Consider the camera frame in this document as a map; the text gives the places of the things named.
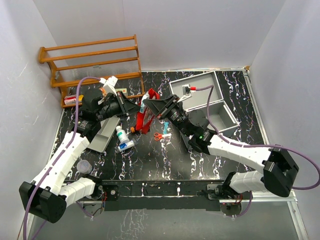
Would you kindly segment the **small blue tube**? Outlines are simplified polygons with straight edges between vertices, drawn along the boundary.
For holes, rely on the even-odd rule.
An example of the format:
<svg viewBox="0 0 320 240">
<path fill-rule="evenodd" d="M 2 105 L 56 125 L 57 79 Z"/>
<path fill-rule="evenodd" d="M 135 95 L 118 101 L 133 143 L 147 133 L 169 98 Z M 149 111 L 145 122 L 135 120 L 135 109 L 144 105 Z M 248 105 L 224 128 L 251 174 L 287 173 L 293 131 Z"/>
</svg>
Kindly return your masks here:
<svg viewBox="0 0 320 240">
<path fill-rule="evenodd" d="M 167 131 L 168 131 L 168 127 L 169 127 L 169 122 L 168 121 L 165 121 L 163 123 L 164 127 L 163 127 L 163 134 L 167 134 Z"/>
</svg>

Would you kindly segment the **red fabric medicine pouch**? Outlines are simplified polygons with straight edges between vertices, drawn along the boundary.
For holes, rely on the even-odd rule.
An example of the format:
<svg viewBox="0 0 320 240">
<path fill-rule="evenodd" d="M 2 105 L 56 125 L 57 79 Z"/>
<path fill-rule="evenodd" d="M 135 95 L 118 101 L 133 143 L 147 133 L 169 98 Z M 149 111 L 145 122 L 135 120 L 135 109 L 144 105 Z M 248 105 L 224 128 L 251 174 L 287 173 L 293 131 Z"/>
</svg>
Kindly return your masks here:
<svg viewBox="0 0 320 240">
<path fill-rule="evenodd" d="M 153 88 L 150 88 L 148 92 L 143 95 L 142 99 L 159 100 L 160 95 Z M 136 125 L 134 128 L 141 134 L 147 134 L 154 118 L 154 114 L 148 108 L 146 108 L 144 113 L 137 113 Z"/>
</svg>

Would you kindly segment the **orange handled small scissors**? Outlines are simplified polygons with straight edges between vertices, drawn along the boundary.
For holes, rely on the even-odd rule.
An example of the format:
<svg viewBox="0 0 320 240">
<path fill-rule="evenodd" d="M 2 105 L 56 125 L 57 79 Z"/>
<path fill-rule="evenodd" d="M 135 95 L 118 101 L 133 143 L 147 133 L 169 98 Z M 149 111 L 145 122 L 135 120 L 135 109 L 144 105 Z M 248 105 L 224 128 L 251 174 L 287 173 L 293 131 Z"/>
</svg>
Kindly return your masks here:
<svg viewBox="0 0 320 240">
<path fill-rule="evenodd" d="M 160 141 L 161 139 L 163 138 L 166 138 L 166 137 L 170 137 L 172 134 L 171 133 L 166 133 L 166 134 L 161 134 L 161 133 L 154 133 L 153 137 L 154 137 L 154 140 L 155 141 Z"/>
</svg>

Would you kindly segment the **round item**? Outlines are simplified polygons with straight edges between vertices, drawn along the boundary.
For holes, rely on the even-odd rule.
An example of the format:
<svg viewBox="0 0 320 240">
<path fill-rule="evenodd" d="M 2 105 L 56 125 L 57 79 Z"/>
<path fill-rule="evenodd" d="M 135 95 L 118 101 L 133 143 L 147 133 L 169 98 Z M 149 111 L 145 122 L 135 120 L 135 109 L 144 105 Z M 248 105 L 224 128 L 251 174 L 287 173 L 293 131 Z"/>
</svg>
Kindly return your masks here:
<svg viewBox="0 0 320 240">
<path fill-rule="evenodd" d="M 147 108 L 147 106 L 145 105 L 144 103 L 144 100 L 145 99 L 142 99 L 141 102 L 140 102 L 140 110 L 139 110 L 139 113 L 143 114 Z"/>
</svg>

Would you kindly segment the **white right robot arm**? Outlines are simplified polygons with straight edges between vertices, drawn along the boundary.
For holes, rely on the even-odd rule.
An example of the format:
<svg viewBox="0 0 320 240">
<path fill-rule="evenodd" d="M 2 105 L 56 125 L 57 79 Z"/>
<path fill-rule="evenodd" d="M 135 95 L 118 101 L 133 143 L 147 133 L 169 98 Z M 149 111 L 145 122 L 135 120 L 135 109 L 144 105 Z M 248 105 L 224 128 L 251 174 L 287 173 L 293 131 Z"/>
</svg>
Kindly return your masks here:
<svg viewBox="0 0 320 240">
<path fill-rule="evenodd" d="M 195 109 L 186 112 L 176 95 L 166 99 L 145 99 L 144 105 L 160 120 L 168 119 L 185 136 L 192 149 L 224 157 L 252 168 L 252 171 L 230 172 L 224 182 L 205 191 L 209 196 L 233 199 L 250 191 L 269 191 L 288 197 L 299 167 L 289 152 L 278 146 L 254 147 L 210 129 L 205 114 Z"/>
</svg>

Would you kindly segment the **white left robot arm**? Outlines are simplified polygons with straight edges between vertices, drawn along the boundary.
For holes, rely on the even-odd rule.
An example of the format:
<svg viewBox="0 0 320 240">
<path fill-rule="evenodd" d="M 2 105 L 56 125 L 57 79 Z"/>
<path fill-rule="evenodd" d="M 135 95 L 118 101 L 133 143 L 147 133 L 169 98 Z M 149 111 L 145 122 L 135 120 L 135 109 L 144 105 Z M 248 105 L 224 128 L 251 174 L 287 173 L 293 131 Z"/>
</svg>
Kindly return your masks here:
<svg viewBox="0 0 320 240">
<path fill-rule="evenodd" d="M 63 183 L 76 160 L 100 131 L 102 121 L 134 115 L 139 109 L 121 91 L 103 95 L 100 89 L 88 90 L 81 106 L 76 106 L 75 120 L 52 158 L 31 182 L 24 181 L 19 187 L 25 214 L 56 223 L 66 208 L 78 200 L 87 196 L 99 199 L 104 188 L 96 177 L 86 175 L 69 185 Z"/>
</svg>

